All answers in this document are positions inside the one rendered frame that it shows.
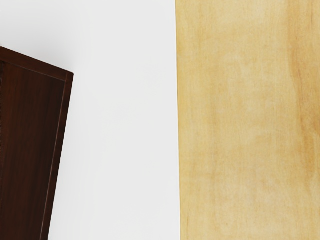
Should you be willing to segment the dark brown wooden cabinet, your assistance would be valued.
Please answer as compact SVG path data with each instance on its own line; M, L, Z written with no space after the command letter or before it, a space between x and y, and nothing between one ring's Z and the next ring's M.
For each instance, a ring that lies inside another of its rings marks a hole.
M73 78L0 46L0 240L48 240Z

